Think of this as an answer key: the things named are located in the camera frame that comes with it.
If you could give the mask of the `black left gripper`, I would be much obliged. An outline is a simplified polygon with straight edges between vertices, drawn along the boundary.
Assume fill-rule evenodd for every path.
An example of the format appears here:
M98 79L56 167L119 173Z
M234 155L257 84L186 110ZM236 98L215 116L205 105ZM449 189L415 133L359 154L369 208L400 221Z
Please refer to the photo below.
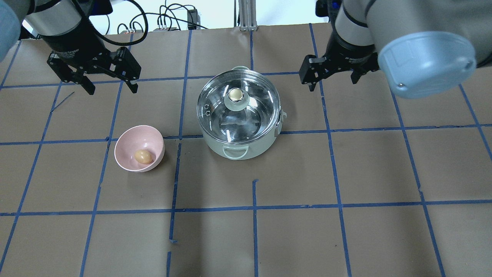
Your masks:
M111 52L91 29L40 37L52 49L47 64L63 83L79 84L93 95L95 86L85 73L103 73L124 81L132 93L137 93L142 67L128 47Z

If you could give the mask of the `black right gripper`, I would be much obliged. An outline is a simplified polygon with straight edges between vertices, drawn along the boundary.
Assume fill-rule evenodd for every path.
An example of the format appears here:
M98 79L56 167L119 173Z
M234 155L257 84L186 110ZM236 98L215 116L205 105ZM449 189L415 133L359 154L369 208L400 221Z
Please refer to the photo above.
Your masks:
M352 84L357 84L368 72L380 70L375 45L353 45L342 39L338 33L332 33L325 56L306 55L299 77L301 84L309 86L309 91L313 92L321 80L334 73L350 70Z

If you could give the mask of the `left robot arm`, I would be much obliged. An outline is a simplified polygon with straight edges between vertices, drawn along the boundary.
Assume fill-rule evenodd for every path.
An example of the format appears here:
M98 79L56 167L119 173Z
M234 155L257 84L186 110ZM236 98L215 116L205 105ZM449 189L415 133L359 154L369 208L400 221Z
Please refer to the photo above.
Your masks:
M95 86L87 75L105 74L137 93L142 68L129 46L147 37L147 20L139 40L115 42L93 26L77 0L2 0L0 11L2 60L19 39L22 22L26 21L51 48L47 64L61 82L79 84L93 95Z

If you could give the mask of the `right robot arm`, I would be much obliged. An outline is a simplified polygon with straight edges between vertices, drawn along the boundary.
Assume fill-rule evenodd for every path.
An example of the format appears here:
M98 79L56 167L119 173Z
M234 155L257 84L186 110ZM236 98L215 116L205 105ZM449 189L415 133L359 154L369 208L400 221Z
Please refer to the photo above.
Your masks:
M322 56L306 55L302 84L350 71L356 84L383 71L401 98L442 93L491 66L490 0L318 0L332 33Z

